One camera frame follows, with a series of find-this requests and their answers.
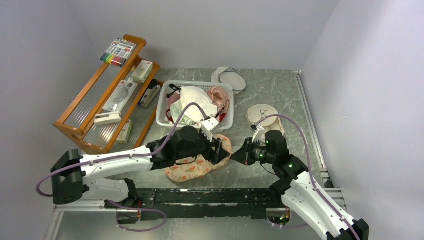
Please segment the floral peach mesh laundry bag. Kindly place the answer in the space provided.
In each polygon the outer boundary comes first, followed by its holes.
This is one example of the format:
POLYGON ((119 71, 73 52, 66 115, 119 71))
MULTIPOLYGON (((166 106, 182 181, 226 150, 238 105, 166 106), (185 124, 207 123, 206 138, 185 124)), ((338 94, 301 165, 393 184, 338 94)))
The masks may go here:
POLYGON ((229 153, 229 156, 218 164, 212 164, 200 154, 197 157, 187 157, 178 160, 176 164, 164 169, 167 178, 175 183, 183 183, 196 178, 203 177, 208 173, 226 166, 232 155, 232 143, 224 135, 216 134, 215 138, 222 140, 222 147, 229 153))

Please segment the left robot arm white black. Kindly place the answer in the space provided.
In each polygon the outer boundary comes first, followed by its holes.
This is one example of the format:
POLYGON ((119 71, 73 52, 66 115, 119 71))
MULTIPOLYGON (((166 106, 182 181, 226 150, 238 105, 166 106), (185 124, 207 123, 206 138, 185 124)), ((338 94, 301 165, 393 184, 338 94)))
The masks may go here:
POLYGON ((229 158, 230 152, 222 139, 209 139, 192 126, 121 152, 88 155, 80 154, 78 149, 68 150, 50 170, 53 203, 67 205, 81 199, 102 199, 132 208, 139 200, 135 183, 130 179, 110 180, 111 176, 161 170, 198 156, 217 165, 229 158))

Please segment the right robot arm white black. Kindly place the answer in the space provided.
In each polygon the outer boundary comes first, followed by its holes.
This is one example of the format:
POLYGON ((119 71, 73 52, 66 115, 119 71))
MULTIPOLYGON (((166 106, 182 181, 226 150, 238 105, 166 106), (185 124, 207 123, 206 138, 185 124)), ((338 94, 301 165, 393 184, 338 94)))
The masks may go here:
POLYGON ((308 167, 288 149, 278 130, 265 134, 265 144, 253 137, 231 159, 245 166, 270 164, 279 180, 270 186, 270 202, 297 213, 322 240, 367 240, 370 227, 339 206, 310 175, 308 167))

